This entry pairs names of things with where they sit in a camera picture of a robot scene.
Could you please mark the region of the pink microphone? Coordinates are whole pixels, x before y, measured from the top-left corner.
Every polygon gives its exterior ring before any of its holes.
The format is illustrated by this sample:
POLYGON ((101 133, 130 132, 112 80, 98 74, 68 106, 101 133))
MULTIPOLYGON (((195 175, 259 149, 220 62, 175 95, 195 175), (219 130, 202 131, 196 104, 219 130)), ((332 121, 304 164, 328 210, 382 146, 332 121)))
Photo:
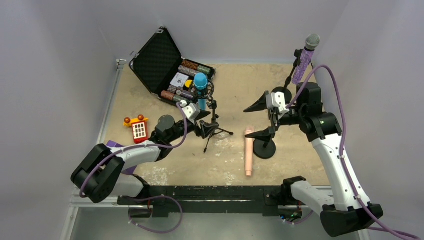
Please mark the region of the pink microphone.
POLYGON ((252 134, 254 132, 253 127, 247 127, 244 135, 245 135, 245 151, 244 151, 244 159, 245 159, 245 175, 247 177, 251 177, 253 175, 253 148, 254 148, 254 140, 252 138, 247 137, 247 135, 252 134))

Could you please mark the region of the black tripod mic stand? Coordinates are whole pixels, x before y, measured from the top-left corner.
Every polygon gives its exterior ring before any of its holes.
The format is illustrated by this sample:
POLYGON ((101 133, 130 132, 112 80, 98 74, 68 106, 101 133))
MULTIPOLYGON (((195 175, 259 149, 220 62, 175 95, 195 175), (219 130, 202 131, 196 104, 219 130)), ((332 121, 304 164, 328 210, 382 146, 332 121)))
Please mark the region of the black tripod mic stand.
POLYGON ((218 123, 219 116, 216 114, 218 104, 213 97, 215 86, 212 82, 209 82, 207 78, 206 80, 195 79, 190 85, 190 92, 193 94, 194 99, 197 100, 199 108, 205 105, 212 110, 211 123, 207 123, 203 120, 200 121, 201 137, 207 139, 206 146, 203 150, 203 152, 206 153, 212 137, 221 133, 227 133, 233 136, 234 132, 222 129, 218 123))

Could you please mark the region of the blue microphone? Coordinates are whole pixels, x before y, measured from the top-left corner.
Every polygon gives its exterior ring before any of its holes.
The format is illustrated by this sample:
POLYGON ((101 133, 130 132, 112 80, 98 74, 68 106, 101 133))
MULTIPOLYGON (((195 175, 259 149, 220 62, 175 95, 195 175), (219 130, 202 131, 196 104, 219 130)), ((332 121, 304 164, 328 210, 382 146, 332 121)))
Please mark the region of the blue microphone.
POLYGON ((204 73, 200 72, 194 76, 194 87, 197 91, 197 102, 199 108, 204 111, 206 110, 207 106, 206 94, 208 83, 208 78, 204 73))

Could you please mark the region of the black round-base mic stand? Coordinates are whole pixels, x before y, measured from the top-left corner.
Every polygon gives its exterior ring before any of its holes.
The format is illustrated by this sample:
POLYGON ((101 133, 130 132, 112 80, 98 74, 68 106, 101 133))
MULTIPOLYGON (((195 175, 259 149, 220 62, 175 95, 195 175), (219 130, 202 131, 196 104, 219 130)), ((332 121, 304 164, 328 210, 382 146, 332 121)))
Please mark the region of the black round-base mic stand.
POLYGON ((289 74, 289 76, 286 78, 283 86, 278 86, 272 90, 272 93, 281 92, 284 94, 285 103, 288 104, 292 100, 292 93, 288 89, 288 86, 291 84, 293 74, 296 70, 296 68, 300 64, 300 57, 303 52, 303 49, 296 49, 294 52, 294 56, 296 57, 295 61, 293 62, 292 70, 289 74))

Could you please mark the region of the purple glitter microphone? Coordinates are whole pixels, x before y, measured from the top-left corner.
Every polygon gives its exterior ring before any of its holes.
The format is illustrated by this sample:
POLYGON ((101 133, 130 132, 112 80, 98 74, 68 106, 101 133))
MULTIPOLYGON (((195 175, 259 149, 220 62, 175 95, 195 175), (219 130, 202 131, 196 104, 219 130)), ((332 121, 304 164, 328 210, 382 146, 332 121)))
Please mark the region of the purple glitter microphone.
POLYGON ((308 65, 314 55, 315 49, 320 44, 321 38, 318 34, 312 33, 305 40, 305 46, 302 49, 300 56, 297 57, 297 66, 295 68, 292 83, 297 85, 301 82, 308 65))

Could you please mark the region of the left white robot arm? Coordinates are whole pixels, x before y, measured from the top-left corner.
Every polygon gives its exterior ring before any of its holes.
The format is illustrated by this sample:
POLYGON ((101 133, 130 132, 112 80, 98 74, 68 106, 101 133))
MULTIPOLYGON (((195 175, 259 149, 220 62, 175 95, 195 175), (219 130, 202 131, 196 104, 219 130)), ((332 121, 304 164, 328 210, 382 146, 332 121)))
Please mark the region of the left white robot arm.
POLYGON ((182 120, 163 115, 149 139, 128 146, 111 147, 103 143, 95 145, 71 174, 71 182, 79 188, 79 196, 97 204, 112 196, 142 198, 148 183, 126 170, 145 163, 155 163, 166 158, 180 147, 188 134, 207 139, 220 125, 202 120, 209 112, 194 106, 180 109, 182 120))

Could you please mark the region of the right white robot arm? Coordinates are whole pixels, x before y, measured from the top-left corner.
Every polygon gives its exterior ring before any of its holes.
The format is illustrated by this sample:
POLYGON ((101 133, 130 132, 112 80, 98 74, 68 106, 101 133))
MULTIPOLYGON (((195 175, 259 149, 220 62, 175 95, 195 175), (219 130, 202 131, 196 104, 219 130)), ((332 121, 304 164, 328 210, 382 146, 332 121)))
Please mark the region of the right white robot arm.
POLYGON ((295 104, 287 107, 283 92, 264 92, 246 112, 266 110, 271 125, 246 137, 253 139, 253 152, 257 157, 269 159, 276 152, 273 138, 279 127, 298 125, 317 152, 333 195, 320 192, 304 177, 296 176, 285 179, 280 189, 270 195, 271 199, 281 205, 306 204, 319 215, 331 237, 369 228, 384 212, 379 204, 371 203, 353 173, 346 175, 352 166, 341 142, 343 132, 338 119, 324 111, 322 90, 317 83, 299 83, 296 94, 295 104))

